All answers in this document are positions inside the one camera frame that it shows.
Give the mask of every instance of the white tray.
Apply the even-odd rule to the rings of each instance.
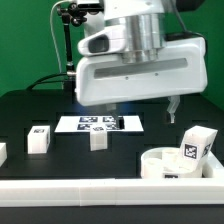
[[[223,204],[224,167],[210,152],[205,178],[0,181],[0,206]]]

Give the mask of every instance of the paper with printed markers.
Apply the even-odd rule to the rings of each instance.
[[[142,132],[143,127],[139,116],[123,116],[125,129],[118,129],[115,120],[111,116],[62,116],[56,133],[64,132],[89,132],[92,124],[104,123],[107,131],[122,131],[122,132]]]

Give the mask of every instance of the white cube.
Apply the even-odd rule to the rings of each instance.
[[[107,149],[107,129],[105,124],[93,124],[90,127],[90,150]]]
[[[6,144],[0,143],[0,167],[7,159]]]
[[[28,154],[46,153],[50,144],[50,126],[33,126],[28,134]]]
[[[217,130],[195,126],[184,134],[178,162],[181,167],[195,170],[204,165],[208,158]]]

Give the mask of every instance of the cable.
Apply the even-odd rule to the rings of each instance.
[[[62,3],[66,3],[66,2],[75,2],[74,0],[63,0],[63,1],[59,1],[57,3],[55,3],[51,9],[51,14],[50,14],[50,26],[51,26],[51,35],[53,38],[53,42],[54,42],[54,47],[55,47],[55,52],[56,52],[56,56],[57,56],[57,60],[58,60],[58,67],[59,67],[59,71],[60,73],[62,73],[62,66],[61,66],[61,58],[60,58],[60,54],[59,54],[59,50],[58,50],[58,45],[57,45],[57,41],[56,41],[56,37],[55,37],[55,32],[54,32],[54,24],[53,24],[53,13],[54,13],[54,9]]]
[[[61,74],[53,74],[53,75],[48,75],[48,76],[45,76],[43,78],[40,78],[38,79],[36,82],[34,82],[33,84],[31,84],[30,86],[28,86],[26,88],[26,90],[30,91],[32,90],[36,85],[39,85],[41,83],[50,83],[50,82],[54,82],[54,81],[50,81],[50,82],[43,82],[44,80],[47,80],[47,79],[51,79],[51,78],[55,78],[55,77],[60,77],[60,76],[67,76],[66,73],[61,73]]]
[[[35,82],[33,85],[32,85],[32,88],[30,86],[30,89],[29,90],[32,90],[35,86],[37,85],[42,85],[42,84],[49,84],[49,83],[56,83],[56,82],[63,82],[62,80],[56,80],[56,81],[46,81],[46,82]]]
[[[193,31],[190,31],[187,29],[186,25],[184,24],[184,21],[183,19],[181,18],[180,16],[180,13],[176,7],[176,5],[174,4],[174,1],[173,0],[170,0],[170,4],[173,8],[173,11],[174,11],[174,14],[175,16],[177,17],[177,20],[183,30],[183,33],[176,33],[176,34],[172,34],[172,35],[167,35],[167,39],[175,39],[175,38],[189,38],[191,36],[197,36],[197,37],[202,37],[204,40],[205,40],[205,45],[206,45],[206,52],[207,52],[207,49],[208,49],[208,41],[207,39],[205,38],[204,35],[200,34],[200,33],[197,33],[197,32],[193,32]]]
[[[178,19],[178,21],[179,21],[179,23],[180,23],[181,28],[183,29],[184,32],[188,32],[187,27],[186,27],[186,25],[184,24],[184,21],[183,21],[183,19],[181,18],[180,13],[179,13],[179,11],[177,10],[177,7],[176,7],[176,5],[174,4],[173,0],[170,0],[170,3],[171,3],[171,6],[172,6],[172,8],[173,8],[174,14],[175,14],[175,16],[177,17],[177,19]]]

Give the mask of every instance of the black table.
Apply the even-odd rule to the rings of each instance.
[[[61,116],[109,115],[104,105],[82,107],[61,90],[13,91],[0,98],[0,142],[8,159],[0,180],[140,178],[140,157],[155,147],[179,147],[195,126],[218,129],[212,151],[224,160],[224,112],[200,95],[181,97],[176,123],[166,122],[167,98],[120,103],[120,115],[138,115],[144,132],[110,132],[107,150],[90,152],[88,133],[54,130]],[[46,155],[27,154],[33,125],[51,126]],[[4,223],[223,223],[222,205],[0,208]]]

